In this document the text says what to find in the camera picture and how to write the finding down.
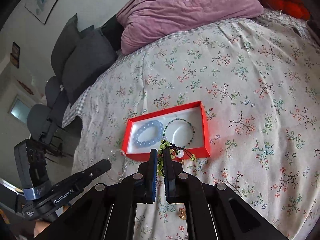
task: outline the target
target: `pink pillow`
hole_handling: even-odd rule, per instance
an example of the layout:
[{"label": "pink pillow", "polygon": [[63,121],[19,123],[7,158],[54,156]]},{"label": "pink pillow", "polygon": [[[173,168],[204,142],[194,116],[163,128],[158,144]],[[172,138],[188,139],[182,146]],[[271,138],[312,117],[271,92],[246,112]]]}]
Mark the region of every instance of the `pink pillow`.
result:
[{"label": "pink pillow", "polygon": [[263,6],[257,0],[130,0],[117,14],[125,29],[122,53],[130,54],[170,33],[262,13]]}]

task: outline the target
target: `bed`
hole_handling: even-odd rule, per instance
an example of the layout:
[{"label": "bed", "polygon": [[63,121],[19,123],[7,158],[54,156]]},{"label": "bed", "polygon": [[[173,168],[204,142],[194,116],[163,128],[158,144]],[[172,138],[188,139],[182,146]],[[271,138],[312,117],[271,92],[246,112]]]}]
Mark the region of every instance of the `bed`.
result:
[{"label": "bed", "polygon": [[[73,173],[121,147],[126,121],[201,100],[211,158],[185,161],[202,182],[224,182],[288,239],[305,239],[319,218],[320,48],[305,22],[265,10],[176,32],[120,57],[68,109],[83,130]],[[97,182],[111,185],[124,159]],[[128,162],[127,175],[139,163]],[[179,208],[138,204],[135,239],[188,239]]]}]

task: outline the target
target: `silver screw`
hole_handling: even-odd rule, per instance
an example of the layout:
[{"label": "silver screw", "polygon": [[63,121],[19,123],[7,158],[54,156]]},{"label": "silver screw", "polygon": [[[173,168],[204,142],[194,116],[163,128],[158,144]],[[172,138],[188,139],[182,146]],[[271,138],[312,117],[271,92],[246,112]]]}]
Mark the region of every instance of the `silver screw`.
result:
[{"label": "silver screw", "polygon": [[139,180],[139,179],[143,178],[143,175],[141,173],[136,173],[136,174],[133,175],[133,178],[136,179],[136,180]]},{"label": "silver screw", "polygon": [[226,188],[227,188],[227,185],[222,182],[217,184],[217,189],[219,190],[225,190]]},{"label": "silver screw", "polygon": [[103,184],[97,184],[97,185],[95,186],[96,191],[102,191],[102,190],[104,190],[105,188],[106,188],[106,186],[103,185]]},{"label": "silver screw", "polygon": [[188,174],[186,174],[186,173],[184,173],[184,172],[182,172],[182,173],[179,173],[179,178],[180,179],[187,179],[189,176],[188,176]]}]

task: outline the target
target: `window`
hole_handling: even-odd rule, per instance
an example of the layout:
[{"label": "window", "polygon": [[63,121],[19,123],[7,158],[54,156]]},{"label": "window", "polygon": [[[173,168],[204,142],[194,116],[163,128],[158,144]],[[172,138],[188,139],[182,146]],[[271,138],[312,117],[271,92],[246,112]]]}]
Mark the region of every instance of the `window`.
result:
[{"label": "window", "polygon": [[30,107],[24,104],[18,97],[13,102],[13,107],[10,113],[18,118],[21,122],[27,123],[27,117],[30,112]]}]

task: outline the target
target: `white wall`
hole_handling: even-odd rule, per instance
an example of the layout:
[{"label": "white wall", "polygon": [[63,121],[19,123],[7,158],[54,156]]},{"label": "white wall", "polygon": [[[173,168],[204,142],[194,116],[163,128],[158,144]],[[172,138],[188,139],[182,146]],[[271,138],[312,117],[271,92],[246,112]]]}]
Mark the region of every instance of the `white wall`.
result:
[{"label": "white wall", "polygon": [[45,81],[54,75],[50,57],[55,42],[65,23],[78,14],[78,28],[94,24],[100,27],[121,9],[129,0],[58,0],[49,19],[43,25],[24,7],[22,0],[5,23],[0,33],[6,54],[12,50],[12,42],[20,47],[20,68],[27,68],[40,92],[44,92]]},{"label": "white wall", "polygon": [[8,112],[17,95],[29,105],[33,102],[16,86],[10,76],[10,69],[1,73],[0,84],[0,178],[21,187],[13,149],[28,138],[30,133],[26,124]]}]

